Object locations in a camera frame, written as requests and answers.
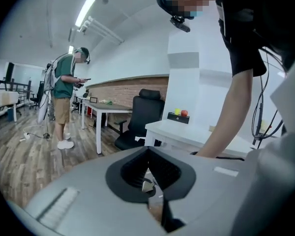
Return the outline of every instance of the chair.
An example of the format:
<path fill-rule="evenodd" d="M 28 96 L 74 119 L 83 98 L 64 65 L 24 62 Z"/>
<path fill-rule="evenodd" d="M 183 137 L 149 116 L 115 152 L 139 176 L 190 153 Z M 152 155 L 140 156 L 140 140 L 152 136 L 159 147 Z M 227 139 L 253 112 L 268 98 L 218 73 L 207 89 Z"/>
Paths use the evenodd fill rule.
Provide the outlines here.
<path fill-rule="evenodd" d="M 126 120 L 115 122 L 120 126 L 120 136 L 115 141 L 115 146 L 121 150 L 144 146 L 144 139 L 135 141 L 135 137 L 147 135 L 146 124 L 159 121 L 162 117 L 165 102 L 160 99 L 159 91 L 142 89 L 139 96 L 133 98 L 132 116 L 128 130 L 123 132 L 123 124 Z"/>
<path fill-rule="evenodd" d="M 89 90 L 87 89 L 87 90 L 85 91 L 85 93 L 83 94 L 83 98 L 86 98 L 86 97 L 88 96 L 88 94 L 89 94 Z M 73 102 L 72 102 L 72 104 L 75 106 L 75 108 L 72 109 L 71 113 L 72 113 L 73 111 L 79 110 L 79 109 L 80 109 L 80 106 L 81 106 L 81 101 L 79 101 L 79 99 L 78 99 L 77 96 L 75 96 L 75 98 L 76 98 L 76 101 L 73 101 Z"/>
<path fill-rule="evenodd" d="M 43 94 L 44 94 L 44 83 L 40 83 L 38 92 L 36 93 L 36 97 L 34 97 L 35 93 L 32 93 L 33 97 L 30 98 L 31 101 L 35 102 L 35 104 L 31 105 L 29 109 L 31 109 L 32 107 L 35 107 L 35 110 L 36 110 L 36 107 L 39 107 L 40 100 L 43 97 Z"/>

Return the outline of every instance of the white sneaker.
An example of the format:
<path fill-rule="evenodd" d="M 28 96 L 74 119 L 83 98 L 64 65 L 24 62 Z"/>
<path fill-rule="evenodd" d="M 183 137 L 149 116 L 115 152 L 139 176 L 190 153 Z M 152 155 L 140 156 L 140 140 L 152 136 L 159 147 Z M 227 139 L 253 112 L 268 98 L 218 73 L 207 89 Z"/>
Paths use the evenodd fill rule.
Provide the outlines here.
<path fill-rule="evenodd" d="M 65 133 L 65 134 L 63 134 L 63 138 L 64 138 L 65 140 L 68 140 L 68 139 L 71 138 L 71 134 L 70 134 L 70 133 Z"/>
<path fill-rule="evenodd" d="M 74 143 L 69 142 L 67 140 L 63 140 L 61 142 L 58 142 L 58 144 L 57 144 L 58 149 L 72 148 L 73 146 L 74 146 Z"/>

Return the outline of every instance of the light fixture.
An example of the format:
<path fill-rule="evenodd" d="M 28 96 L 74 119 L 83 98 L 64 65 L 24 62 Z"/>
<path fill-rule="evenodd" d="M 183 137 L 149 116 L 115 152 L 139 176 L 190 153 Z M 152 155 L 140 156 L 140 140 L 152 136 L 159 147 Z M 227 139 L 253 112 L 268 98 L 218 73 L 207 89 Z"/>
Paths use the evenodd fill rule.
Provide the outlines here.
<path fill-rule="evenodd" d="M 283 77 L 283 78 L 286 77 L 286 73 L 284 73 L 284 72 L 278 72 L 277 75 L 279 75 L 279 76 L 281 76 L 281 77 Z"/>
<path fill-rule="evenodd" d="M 69 54 L 72 54 L 74 47 L 72 45 L 69 46 Z"/>
<path fill-rule="evenodd" d="M 95 2 L 95 0 L 86 0 L 80 13 L 79 13 L 79 16 L 77 18 L 77 21 L 75 22 L 75 25 L 77 27 L 80 27 L 87 12 L 89 11 L 90 7 L 93 5 L 93 3 Z"/>

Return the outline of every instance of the face mask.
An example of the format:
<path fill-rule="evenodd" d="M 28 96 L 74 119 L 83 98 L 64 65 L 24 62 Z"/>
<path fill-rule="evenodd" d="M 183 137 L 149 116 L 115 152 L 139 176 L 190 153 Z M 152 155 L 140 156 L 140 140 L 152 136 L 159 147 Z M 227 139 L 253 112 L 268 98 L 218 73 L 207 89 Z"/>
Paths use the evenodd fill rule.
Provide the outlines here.
<path fill-rule="evenodd" d="M 202 11 L 190 11 L 190 17 L 199 17 L 202 13 Z"/>

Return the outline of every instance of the hand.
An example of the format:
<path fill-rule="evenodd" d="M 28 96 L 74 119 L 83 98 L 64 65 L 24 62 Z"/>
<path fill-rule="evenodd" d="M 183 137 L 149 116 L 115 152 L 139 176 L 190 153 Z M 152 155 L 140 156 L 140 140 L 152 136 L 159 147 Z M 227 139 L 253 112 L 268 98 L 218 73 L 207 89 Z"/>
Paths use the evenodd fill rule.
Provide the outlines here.
<path fill-rule="evenodd" d="M 85 83 L 86 81 L 88 81 L 87 79 L 80 79 L 80 83 Z"/>
<path fill-rule="evenodd" d="M 78 88 L 78 89 L 81 88 L 81 87 L 83 87 L 83 86 L 84 86 L 84 85 L 81 84 L 81 83 L 75 83 L 75 84 L 74 84 L 74 87 L 75 87 L 75 88 Z"/>

